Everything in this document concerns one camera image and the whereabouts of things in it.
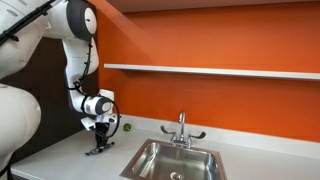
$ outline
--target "dark wall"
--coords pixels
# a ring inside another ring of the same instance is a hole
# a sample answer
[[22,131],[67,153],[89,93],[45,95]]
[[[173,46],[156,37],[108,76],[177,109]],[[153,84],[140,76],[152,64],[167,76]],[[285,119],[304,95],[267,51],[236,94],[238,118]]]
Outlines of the dark wall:
[[[1,80],[1,83],[24,89],[35,96],[41,107],[41,123],[35,135],[16,151],[14,162],[34,154],[83,129],[84,114],[72,112],[64,69],[66,57],[61,40],[43,38],[27,66],[20,72]],[[90,74],[84,92],[96,94],[97,72]]]

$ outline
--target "shelf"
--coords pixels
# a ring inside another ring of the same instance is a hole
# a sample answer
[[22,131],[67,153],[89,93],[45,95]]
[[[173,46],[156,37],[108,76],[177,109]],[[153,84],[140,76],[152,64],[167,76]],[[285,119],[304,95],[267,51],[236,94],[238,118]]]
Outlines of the shelf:
[[126,64],[104,64],[104,68],[135,70],[135,71],[156,71],[156,72],[169,72],[169,73],[190,73],[190,74],[208,74],[208,75],[223,75],[223,76],[260,77],[260,78],[320,80],[320,73],[303,73],[303,72],[256,71],[256,70],[190,68],[190,67],[170,67],[170,66],[144,66],[144,65],[126,65]]
[[173,9],[208,8],[221,6],[242,6],[259,4],[276,4],[307,2],[317,0],[107,0],[118,11],[142,12]]

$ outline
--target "sink basin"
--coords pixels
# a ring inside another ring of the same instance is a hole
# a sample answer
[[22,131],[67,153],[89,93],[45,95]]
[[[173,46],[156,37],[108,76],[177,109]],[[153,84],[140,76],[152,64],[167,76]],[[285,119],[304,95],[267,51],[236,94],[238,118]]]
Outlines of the sink basin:
[[137,180],[226,179],[218,152],[152,139],[146,140],[120,176]]

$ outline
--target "orange wall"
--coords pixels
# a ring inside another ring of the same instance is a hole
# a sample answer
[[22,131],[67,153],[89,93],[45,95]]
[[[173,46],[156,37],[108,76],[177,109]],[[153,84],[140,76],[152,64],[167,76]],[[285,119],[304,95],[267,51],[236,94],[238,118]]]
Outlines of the orange wall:
[[121,113],[320,142],[320,82],[104,69],[104,63],[320,72],[320,3],[98,9],[100,88]]

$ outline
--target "sink drain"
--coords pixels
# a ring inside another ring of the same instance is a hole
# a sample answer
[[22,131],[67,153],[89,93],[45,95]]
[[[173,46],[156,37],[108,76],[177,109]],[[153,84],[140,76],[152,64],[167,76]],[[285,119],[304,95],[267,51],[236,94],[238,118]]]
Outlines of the sink drain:
[[183,179],[183,176],[182,176],[182,174],[180,174],[180,173],[172,172],[172,173],[170,174],[170,178],[171,178],[172,180],[182,180],[182,179]]

